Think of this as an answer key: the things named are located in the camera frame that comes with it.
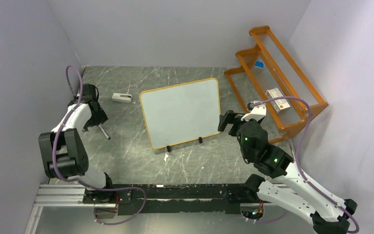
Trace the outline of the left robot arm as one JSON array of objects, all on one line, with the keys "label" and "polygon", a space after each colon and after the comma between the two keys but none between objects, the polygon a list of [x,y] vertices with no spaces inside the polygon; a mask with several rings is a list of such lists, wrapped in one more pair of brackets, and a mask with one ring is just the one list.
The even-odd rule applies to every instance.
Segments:
[{"label": "left robot arm", "polygon": [[63,176],[79,180],[104,203],[115,197],[111,178],[89,165],[89,158],[81,140],[81,134],[90,127],[104,124],[108,117],[98,102],[99,92],[95,85],[84,84],[82,94],[68,105],[67,114],[50,132],[38,137],[43,168],[48,178]]}]

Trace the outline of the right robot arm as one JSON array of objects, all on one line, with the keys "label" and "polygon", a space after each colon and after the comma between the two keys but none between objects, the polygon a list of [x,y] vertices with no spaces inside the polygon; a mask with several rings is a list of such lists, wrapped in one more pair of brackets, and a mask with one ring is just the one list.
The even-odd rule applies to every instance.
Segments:
[{"label": "right robot arm", "polygon": [[242,157],[261,175],[252,174],[243,186],[247,201],[257,199],[280,206],[301,217],[318,234],[348,234],[357,203],[324,189],[311,177],[303,176],[294,159],[269,143],[268,132],[259,120],[228,110],[219,116],[218,131],[237,139]]}]

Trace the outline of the yellow framed whiteboard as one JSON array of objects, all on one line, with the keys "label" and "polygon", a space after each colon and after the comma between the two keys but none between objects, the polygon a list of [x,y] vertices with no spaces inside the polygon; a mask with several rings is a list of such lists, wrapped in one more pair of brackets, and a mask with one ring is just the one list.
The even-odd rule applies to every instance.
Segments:
[{"label": "yellow framed whiteboard", "polygon": [[219,83],[206,78],[142,91],[140,105],[153,149],[219,134]]}]

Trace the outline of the blue whiteboard marker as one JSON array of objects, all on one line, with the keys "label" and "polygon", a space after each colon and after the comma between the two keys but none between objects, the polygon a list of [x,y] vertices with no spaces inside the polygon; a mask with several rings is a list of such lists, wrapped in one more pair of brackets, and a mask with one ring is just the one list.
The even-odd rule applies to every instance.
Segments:
[{"label": "blue whiteboard marker", "polygon": [[98,125],[99,129],[101,130],[101,132],[104,134],[104,136],[108,139],[108,140],[111,140],[111,136],[105,131],[105,129],[102,127],[101,124]]}]

